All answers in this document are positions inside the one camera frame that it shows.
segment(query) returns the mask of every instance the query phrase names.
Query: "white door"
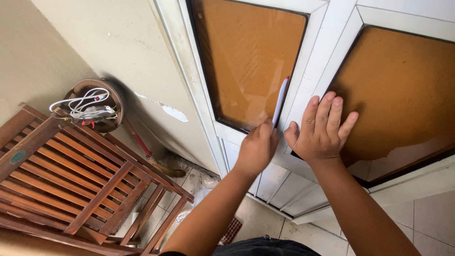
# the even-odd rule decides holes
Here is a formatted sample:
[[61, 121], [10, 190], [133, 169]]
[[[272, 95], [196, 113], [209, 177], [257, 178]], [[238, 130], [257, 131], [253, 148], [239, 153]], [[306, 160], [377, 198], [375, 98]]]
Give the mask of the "white door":
[[[238, 147], [248, 132], [248, 124], [235, 125], [220, 118], [217, 112], [219, 106], [213, 99], [210, 89], [206, 68], [207, 65], [211, 65], [211, 62], [203, 59], [201, 45], [210, 43], [210, 40], [224, 39], [221, 36], [209, 37], [210, 40], [200, 39], [200, 31], [197, 30], [195, 20], [206, 17], [205, 13], [194, 12], [191, 9], [190, 3], [195, 1], [150, 0], [149, 2], [157, 14], [156, 17], [160, 17], [163, 22], [163, 31], [169, 37], [169, 46], [176, 55], [182, 77], [199, 112], [213, 157], [218, 163], [218, 171], [224, 177], [235, 163]], [[331, 215], [333, 212], [328, 213], [331, 209], [312, 170], [303, 160], [291, 154], [292, 150], [282, 137], [283, 131], [291, 121], [299, 123], [304, 108], [312, 96], [324, 95], [365, 26], [376, 26], [454, 42], [455, 2], [450, 0], [241, 0], [236, 1], [236, 4], [279, 9], [297, 13], [306, 18], [306, 28], [278, 121], [280, 136], [278, 149], [272, 163], [258, 177], [249, 193], [275, 210], [283, 212], [287, 217], [295, 218], [298, 223]], [[243, 42], [250, 44], [248, 34], [245, 37]], [[249, 65], [258, 64], [253, 54], [244, 56], [247, 59], [246, 62], [250, 61]], [[240, 63], [239, 67], [248, 67], [244, 64], [244, 62]], [[225, 67], [239, 68], [228, 64]], [[245, 73], [252, 75], [254, 72], [245, 70]], [[235, 78], [242, 80], [248, 77]], [[232, 102], [231, 105], [236, 106], [236, 104], [241, 102]], [[451, 166], [453, 161], [453, 158], [447, 158], [444, 166]], [[441, 170], [442, 167], [439, 165], [442, 164], [438, 163], [396, 176], [393, 180], [381, 181], [382, 184], [366, 181], [363, 183], [360, 181], [360, 183], [377, 195], [381, 193], [381, 205], [400, 200], [399, 196], [393, 198], [393, 194], [387, 193], [392, 190], [397, 195], [406, 194], [406, 200], [410, 200], [412, 195], [409, 196], [409, 193], [406, 193], [405, 190], [409, 188], [404, 184], [410, 184], [412, 180], [416, 181], [418, 178], [425, 184], [423, 176]], [[455, 189], [455, 182], [446, 180], [444, 184], [445, 190]], [[414, 194], [418, 198], [440, 192], [436, 182], [430, 182], [423, 194]]]

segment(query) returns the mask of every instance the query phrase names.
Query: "right hand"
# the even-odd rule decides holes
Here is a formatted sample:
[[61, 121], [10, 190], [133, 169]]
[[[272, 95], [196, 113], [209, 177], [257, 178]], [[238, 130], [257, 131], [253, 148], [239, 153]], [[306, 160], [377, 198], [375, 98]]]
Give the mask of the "right hand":
[[290, 148], [310, 166], [339, 159], [339, 152], [359, 117], [359, 113], [351, 112], [340, 127], [343, 99], [335, 95], [332, 91], [326, 93], [321, 103], [318, 96], [310, 99], [303, 113], [300, 135], [294, 121], [284, 131]]

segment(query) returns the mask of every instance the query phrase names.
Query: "brown tinted glass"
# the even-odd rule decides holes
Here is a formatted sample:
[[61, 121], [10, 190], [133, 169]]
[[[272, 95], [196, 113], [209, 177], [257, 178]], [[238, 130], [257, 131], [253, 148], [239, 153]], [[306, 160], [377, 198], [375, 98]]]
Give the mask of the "brown tinted glass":
[[193, 0], [192, 5], [216, 114], [250, 130], [273, 116], [306, 17], [226, 0]]
[[455, 146], [455, 45], [366, 27], [332, 82], [343, 120], [359, 119], [341, 155], [368, 181]]

